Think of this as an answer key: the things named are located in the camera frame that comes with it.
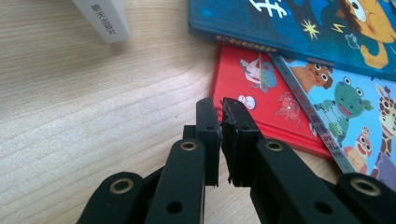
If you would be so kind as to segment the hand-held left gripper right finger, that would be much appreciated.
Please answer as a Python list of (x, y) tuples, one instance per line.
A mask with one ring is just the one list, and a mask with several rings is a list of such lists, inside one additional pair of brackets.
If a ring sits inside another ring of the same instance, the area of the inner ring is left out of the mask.
[(221, 148), (229, 170), (229, 182), (236, 187), (250, 187), (253, 179), (252, 153), (262, 133), (247, 108), (238, 100), (222, 101)]

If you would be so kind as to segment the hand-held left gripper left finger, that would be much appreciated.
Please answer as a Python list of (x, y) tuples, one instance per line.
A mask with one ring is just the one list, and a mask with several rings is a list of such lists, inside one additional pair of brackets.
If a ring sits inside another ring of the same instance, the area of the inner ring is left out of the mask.
[(219, 185), (219, 148), (221, 130), (218, 121), (218, 110), (213, 99), (207, 97), (196, 103), (196, 124), (185, 125), (184, 138), (193, 138), (205, 145), (205, 184)]

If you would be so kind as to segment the red picture book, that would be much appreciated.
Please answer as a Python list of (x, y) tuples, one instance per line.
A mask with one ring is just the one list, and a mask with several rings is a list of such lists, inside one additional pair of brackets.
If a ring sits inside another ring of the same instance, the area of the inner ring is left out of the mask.
[(325, 160), (332, 159), (267, 54), (221, 45), (209, 95), (219, 113), (225, 97), (240, 101), (264, 137)]

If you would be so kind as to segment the light blue animal picture book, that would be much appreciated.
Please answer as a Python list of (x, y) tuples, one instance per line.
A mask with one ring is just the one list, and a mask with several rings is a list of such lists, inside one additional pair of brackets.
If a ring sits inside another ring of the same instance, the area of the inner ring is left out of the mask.
[(270, 58), (341, 171), (396, 191), (396, 82)]

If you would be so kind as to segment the dark blue picture book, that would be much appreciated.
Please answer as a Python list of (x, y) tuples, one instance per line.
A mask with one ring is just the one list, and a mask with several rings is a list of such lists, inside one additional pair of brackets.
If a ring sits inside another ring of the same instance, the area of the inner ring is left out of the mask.
[(188, 0), (192, 35), (396, 81), (394, 0)]

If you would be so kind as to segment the white caterpillar picture book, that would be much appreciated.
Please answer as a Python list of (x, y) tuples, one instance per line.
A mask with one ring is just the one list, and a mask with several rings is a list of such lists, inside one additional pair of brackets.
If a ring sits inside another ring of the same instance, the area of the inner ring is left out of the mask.
[(72, 0), (107, 44), (130, 37), (124, 0)]

